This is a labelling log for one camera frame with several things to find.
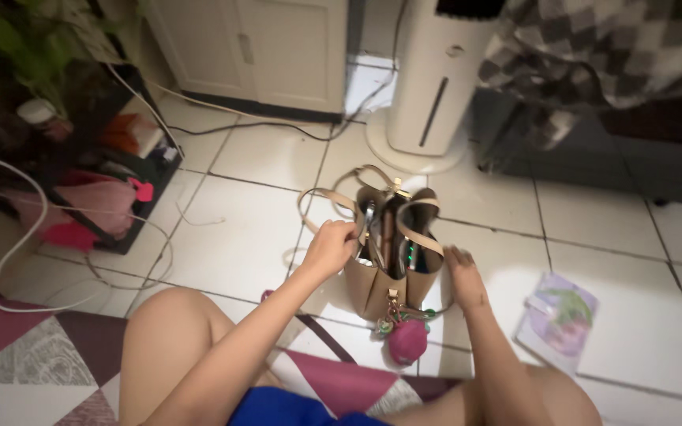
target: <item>blue shorts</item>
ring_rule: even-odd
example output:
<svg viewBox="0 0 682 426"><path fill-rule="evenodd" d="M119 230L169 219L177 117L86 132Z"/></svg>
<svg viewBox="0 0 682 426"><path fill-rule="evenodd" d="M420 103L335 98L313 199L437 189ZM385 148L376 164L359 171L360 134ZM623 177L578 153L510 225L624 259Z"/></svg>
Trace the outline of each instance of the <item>blue shorts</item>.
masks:
<svg viewBox="0 0 682 426"><path fill-rule="evenodd" d="M252 387L228 421L229 426L272 424L276 426L385 426L386 423L361 412L330 417L322 402L277 387Z"/></svg>

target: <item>hand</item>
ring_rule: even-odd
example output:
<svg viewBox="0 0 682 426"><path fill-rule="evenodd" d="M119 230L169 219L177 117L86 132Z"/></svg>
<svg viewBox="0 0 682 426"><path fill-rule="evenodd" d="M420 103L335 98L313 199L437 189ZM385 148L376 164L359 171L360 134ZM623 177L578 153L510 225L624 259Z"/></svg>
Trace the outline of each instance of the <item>hand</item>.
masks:
<svg viewBox="0 0 682 426"><path fill-rule="evenodd" d="M301 267L318 274L322 281L338 274L354 251L356 229L354 222L326 220L309 244Z"/></svg>
<svg viewBox="0 0 682 426"><path fill-rule="evenodd" d="M489 306L488 294L473 256L462 252L454 246L446 247L443 252L449 272L452 274L452 292L454 300L467 312L480 306Z"/></svg>

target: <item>cabinet door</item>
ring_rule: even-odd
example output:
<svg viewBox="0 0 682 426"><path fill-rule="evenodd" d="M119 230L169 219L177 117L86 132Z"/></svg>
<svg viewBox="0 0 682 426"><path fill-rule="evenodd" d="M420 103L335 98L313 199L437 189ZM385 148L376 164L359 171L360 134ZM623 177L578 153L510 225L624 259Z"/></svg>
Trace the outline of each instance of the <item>cabinet door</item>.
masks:
<svg viewBox="0 0 682 426"><path fill-rule="evenodd" d="M239 0L257 100L343 110L347 0Z"/></svg>
<svg viewBox="0 0 682 426"><path fill-rule="evenodd" d="M146 16L181 89L257 99L233 0L151 0Z"/></svg>

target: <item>magazine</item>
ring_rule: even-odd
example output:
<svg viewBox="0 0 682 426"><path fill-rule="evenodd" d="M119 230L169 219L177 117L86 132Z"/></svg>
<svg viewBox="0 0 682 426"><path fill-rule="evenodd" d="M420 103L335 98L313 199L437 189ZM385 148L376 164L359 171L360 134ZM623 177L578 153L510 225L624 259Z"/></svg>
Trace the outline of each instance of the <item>magazine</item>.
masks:
<svg viewBox="0 0 682 426"><path fill-rule="evenodd" d="M599 300L554 273L526 301L515 341L570 376L575 374Z"/></svg>

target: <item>white tower fan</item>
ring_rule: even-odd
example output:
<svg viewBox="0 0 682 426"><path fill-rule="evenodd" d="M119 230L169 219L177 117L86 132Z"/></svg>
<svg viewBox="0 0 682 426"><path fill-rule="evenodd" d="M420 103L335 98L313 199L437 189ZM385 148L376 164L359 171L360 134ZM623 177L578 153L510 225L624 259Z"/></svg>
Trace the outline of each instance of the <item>white tower fan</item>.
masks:
<svg viewBox="0 0 682 426"><path fill-rule="evenodd" d="M374 111L367 122L367 144L393 168L439 173L454 167L468 150L463 117L498 9L489 11L487 19L485 11L461 13L464 7L458 3L474 7L475 2L408 2L409 32L393 103Z"/></svg>

